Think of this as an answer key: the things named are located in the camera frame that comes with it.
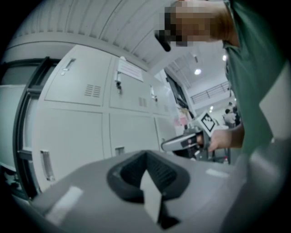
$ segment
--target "ceiling light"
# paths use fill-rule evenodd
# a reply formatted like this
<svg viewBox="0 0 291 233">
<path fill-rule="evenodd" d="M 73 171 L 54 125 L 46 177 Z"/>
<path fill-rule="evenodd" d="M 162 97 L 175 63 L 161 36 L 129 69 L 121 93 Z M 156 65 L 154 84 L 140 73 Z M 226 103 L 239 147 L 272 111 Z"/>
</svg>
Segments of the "ceiling light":
<svg viewBox="0 0 291 233">
<path fill-rule="evenodd" d="M 200 75 L 201 74 L 201 70 L 200 69 L 195 70 L 194 74 L 195 75 Z"/>
</svg>

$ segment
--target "hand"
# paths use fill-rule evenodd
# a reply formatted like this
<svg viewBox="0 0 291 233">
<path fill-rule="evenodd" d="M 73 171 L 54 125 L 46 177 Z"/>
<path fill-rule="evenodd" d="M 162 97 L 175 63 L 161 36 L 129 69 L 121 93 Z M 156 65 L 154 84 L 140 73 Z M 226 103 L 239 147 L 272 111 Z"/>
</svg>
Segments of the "hand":
<svg viewBox="0 0 291 233">
<path fill-rule="evenodd" d="M 229 148 L 231 146 L 231 135 L 232 133 L 229 130 L 215 130 L 212 134 L 208 151 Z"/>
</svg>

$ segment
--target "railing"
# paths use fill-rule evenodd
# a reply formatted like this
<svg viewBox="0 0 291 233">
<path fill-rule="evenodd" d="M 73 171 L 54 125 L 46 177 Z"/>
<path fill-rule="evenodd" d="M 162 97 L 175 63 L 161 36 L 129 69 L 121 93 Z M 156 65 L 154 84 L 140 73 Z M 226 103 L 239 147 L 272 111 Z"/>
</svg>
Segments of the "railing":
<svg viewBox="0 0 291 233">
<path fill-rule="evenodd" d="M 191 97 L 194 104 L 202 102 L 204 100 L 213 98 L 219 94 L 225 93 L 229 91 L 229 83 L 223 82 L 217 86 L 214 86 L 206 91 L 200 92 L 194 96 Z"/>
</svg>

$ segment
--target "green shirt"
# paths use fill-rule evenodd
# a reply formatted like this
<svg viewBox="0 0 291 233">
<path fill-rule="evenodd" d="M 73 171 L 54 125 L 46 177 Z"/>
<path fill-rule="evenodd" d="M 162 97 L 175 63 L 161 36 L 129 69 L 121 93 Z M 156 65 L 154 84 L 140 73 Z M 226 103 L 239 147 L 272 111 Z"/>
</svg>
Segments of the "green shirt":
<svg viewBox="0 0 291 233">
<path fill-rule="evenodd" d="M 280 74 L 283 56 L 267 22 L 239 1 L 225 4 L 230 10 L 240 47 L 224 42 L 228 59 L 226 77 L 236 96 L 245 129 L 242 152 L 248 155 L 273 138 L 259 103 Z"/>
</svg>

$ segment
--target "white locker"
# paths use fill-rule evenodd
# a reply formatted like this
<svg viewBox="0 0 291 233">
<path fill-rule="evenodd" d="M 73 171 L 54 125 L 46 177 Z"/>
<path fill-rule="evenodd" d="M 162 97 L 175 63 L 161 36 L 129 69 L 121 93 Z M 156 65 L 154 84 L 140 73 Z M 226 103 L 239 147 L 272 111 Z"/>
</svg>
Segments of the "white locker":
<svg viewBox="0 0 291 233">
<path fill-rule="evenodd" d="M 176 137 L 176 130 L 174 127 L 174 123 L 170 118 L 155 117 L 155 121 L 159 138 L 160 151 L 163 151 L 161 148 L 162 142 Z"/>
<path fill-rule="evenodd" d="M 80 46 L 63 60 L 45 100 L 101 106 L 111 55 Z"/>
<path fill-rule="evenodd" d="M 153 113 L 160 115 L 169 115 L 168 99 L 166 87 L 155 77 L 147 74 L 145 77 L 146 83 L 151 90 L 151 108 Z"/>
<path fill-rule="evenodd" d="M 32 158 L 42 191 L 77 168 L 103 160 L 102 114 L 39 109 Z"/>
<path fill-rule="evenodd" d="M 121 94 L 116 88 L 114 77 L 111 83 L 110 107 L 134 110 L 149 111 L 150 88 L 147 84 L 125 74 L 119 74 L 121 81 Z"/>
<path fill-rule="evenodd" d="M 159 150 L 155 120 L 147 116 L 110 114 L 113 156 L 140 150 Z"/>
</svg>

